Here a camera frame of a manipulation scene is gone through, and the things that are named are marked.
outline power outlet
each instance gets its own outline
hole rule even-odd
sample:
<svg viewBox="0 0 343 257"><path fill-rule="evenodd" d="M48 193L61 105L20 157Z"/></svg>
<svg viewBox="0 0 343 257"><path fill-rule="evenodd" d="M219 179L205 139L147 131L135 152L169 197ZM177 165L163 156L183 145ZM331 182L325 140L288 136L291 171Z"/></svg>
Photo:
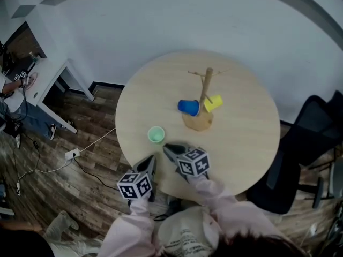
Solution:
<svg viewBox="0 0 343 257"><path fill-rule="evenodd" d="M74 149L74 150L71 150L69 152L66 152L65 153L65 159L66 160L72 160L74 159L74 154L75 154L75 157L79 157L80 156L80 150L78 148Z"/></svg>

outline pink jacket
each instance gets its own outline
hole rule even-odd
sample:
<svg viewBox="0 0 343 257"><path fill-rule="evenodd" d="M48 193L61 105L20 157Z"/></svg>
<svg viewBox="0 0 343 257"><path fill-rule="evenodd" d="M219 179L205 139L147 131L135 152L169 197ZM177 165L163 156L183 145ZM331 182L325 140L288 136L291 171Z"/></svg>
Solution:
<svg viewBox="0 0 343 257"><path fill-rule="evenodd" d="M204 176L189 178L202 196L204 206L210 214L204 216L215 233L219 226L226 237L248 230L256 235L281 235L263 212L251 202L238 202L224 186ZM98 257L151 257L159 250L158 241L153 239L154 221L149 218L147 199L132 201L131 214L119 217L109 229Z"/></svg>

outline wooden base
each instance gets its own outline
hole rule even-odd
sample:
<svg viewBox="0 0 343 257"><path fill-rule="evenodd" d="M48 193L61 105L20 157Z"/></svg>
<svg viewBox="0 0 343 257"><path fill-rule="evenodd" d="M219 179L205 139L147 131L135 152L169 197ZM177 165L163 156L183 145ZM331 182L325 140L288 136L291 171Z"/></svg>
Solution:
<svg viewBox="0 0 343 257"><path fill-rule="evenodd" d="M186 127L196 131L204 131L210 128L213 121L213 114L203 110L198 116L182 114L182 119Z"/></svg>

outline blue cup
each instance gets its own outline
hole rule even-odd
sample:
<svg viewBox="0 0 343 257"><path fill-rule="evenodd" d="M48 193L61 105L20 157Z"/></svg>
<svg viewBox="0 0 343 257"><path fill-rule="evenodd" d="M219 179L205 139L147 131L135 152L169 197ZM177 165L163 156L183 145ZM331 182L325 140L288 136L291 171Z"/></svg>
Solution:
<svg viewBox="0 0 343 257"><path fill-rule="evenodd" d="M179 111L190 114L191 116L197 116L200 110L200 103L197 100L189 101L189 100L180 100L177 104L177 108Z"/></svg>

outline wooden mug tree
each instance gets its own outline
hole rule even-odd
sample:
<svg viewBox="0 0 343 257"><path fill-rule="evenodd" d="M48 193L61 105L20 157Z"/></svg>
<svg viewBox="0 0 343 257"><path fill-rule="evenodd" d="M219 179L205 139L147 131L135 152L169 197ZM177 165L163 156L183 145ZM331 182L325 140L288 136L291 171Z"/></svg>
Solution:
<svg viewBox="0 0 343 257"><path fill-rule="evenodd" d="M208 112L205 109L204 102L205 102L205 99L207 98L212 103L212 100L207 95L207 91L210 86L212 76L223 73L223 72L224 71L213 74L213 69L211 67L207 68L205 75L197 73L197 72L188 71L188 73L192 73L201 77L203 89L202 89L202 93L199 100L200 110L199 110L198 115L191 116L190 114L182 114L182 119L186 127L189 127L190 129L193 129L196 131L203 131L203 130L207 130L211 126L212 121L213 121L213 114L211 112Z"/></svg>

